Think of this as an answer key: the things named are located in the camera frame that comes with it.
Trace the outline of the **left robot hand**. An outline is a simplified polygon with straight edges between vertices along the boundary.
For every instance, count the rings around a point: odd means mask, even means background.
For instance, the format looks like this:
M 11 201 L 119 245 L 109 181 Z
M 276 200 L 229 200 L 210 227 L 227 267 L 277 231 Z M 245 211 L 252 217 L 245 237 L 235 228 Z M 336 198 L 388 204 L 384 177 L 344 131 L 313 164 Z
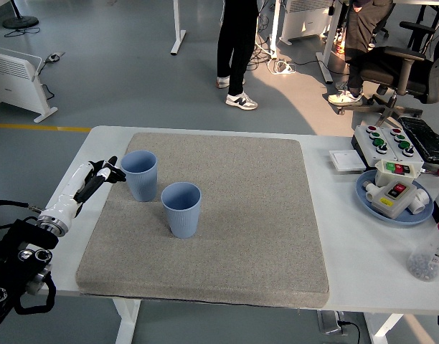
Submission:
M 71 222 L 78 209 L 105 183 L 124 182 L 126 174 L 116 166 L 117 157 L 107 161 L 88 161 L 73 173 L 53 206 L 45 209 L 38 221 Z

